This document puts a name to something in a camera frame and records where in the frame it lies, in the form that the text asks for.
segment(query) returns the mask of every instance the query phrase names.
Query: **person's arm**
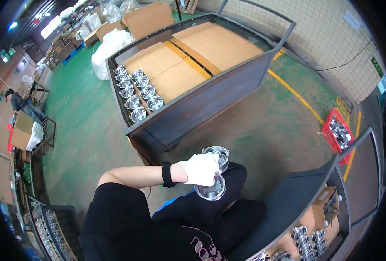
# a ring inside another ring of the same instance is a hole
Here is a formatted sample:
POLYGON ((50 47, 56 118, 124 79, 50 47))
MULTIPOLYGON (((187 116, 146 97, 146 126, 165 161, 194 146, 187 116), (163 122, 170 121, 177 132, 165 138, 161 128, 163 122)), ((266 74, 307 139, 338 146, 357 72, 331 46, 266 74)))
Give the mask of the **person's arm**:
MULTIPOLYGON (((185 184, 212 186, 215 173, 219 170, 213 153, 193 155, 187 161, 172 164, 171 180, 185 184)), ((164 183, 162 180, 162 166, 121 167, 109 170, 100 178, 98 185, 104 183, 118 183, 133 188, 157 186, 164 183)))

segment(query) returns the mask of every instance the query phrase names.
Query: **white plastic bag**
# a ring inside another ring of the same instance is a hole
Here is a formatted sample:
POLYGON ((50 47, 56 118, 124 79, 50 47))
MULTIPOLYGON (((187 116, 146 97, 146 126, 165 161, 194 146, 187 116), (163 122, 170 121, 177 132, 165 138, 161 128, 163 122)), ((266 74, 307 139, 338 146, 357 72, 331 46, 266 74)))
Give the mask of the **white plastic bag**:
POLYGON ((66 8, 64 11, 62 11, 60 13, 60 18, 61 19, 66 19, 68 17, 70 17, 70 15, 74 12, 74 8, 73 7, 69 7, 69 8, 66 8))
POLYGON ((131 10, 140 8, 141 5, 136 0, 125 0, 120 6, 120 11, 122 14, 125 14, 131 10))
POLYGON ((43 138, 42 126, 37 122, 33 122, 32 134, 30 135, 30 139, 29 139, 29 142, 27 143, 26 150, 32 151, 32 149, 35 148, 35 146, 42 141, 42 138, 43 138))
POLYGON ((122 12, 111 1, 105 0, 100 2, 100 10, 106 21, 109 23, 120 21, 122 18, 122 12))
POLYGON ((89 15, 86 17, 83 24, 87 24, 91 32, 93 32, 95 29, 101 26, 101 21, 100 21, 100 18, 98 18, 98 14, 93 13, 92 15, 89 15))
POLYGON ((22 77, 22 83, 27 86, 28 88, 32 87, 33 81, 35 79, 35 76, 33 75, 32 77, 24 75, 22 77))
POLYGON ((131 42, 133 42, 132 35, 124 30, 117 30, 115 28, 110 33, 104 35, 103 43, 91 55, 91 65, 97 78, 102 81, 108 80, 106 59, 131 42))

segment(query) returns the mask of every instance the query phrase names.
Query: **cart wheel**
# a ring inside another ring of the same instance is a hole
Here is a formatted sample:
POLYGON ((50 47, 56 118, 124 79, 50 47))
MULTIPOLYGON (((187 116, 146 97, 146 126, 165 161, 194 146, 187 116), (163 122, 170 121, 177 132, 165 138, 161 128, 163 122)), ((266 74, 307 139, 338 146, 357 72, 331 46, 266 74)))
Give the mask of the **cart wheel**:
POLYGON ((174 150, 177 146, 178 146, 178 143, 173 145, 171 148, 166 149, 165 152, 170 152, 170 151, 174 150))

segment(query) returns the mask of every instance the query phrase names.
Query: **gloved hand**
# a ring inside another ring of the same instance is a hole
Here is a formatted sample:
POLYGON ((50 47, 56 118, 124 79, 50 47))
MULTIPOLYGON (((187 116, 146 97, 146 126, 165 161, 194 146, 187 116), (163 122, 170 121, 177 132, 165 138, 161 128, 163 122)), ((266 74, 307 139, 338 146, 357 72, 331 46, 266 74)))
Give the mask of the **gloved hand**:
POLYGON ((208 152, 195 154, 187 161, 178 162, 187 174, 187 181, 184 184, 213 186, 215 173, 219 172, 218 159, 219 155, 208 152))

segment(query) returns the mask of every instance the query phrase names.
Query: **person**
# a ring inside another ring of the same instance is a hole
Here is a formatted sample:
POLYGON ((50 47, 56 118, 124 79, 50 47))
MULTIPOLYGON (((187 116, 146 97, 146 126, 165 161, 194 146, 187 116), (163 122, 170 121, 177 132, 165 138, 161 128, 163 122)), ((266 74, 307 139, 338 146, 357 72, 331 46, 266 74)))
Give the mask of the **person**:
POLYGON ((33 118, 34 121, 41 124, 45 119, 46 115, 41 110, 36 108, 32 103, 22 99, 17 92, 14 92, 11 88, 6 91, 6 102, 10 100, 12 103, 13 113, 17 113, 22 110, 24 113, 33 118))
POLYGON ((140 188, 175 182, 211 186, 216 154, 195 154, 163 166, 121 167, 102 175, 79 237, 85 259, 226 261, 263 219, 263 202, 240 199, 244 166, 229 162, 226 192, 207 201, 196 192, 178 197, 151 217, 140 188))

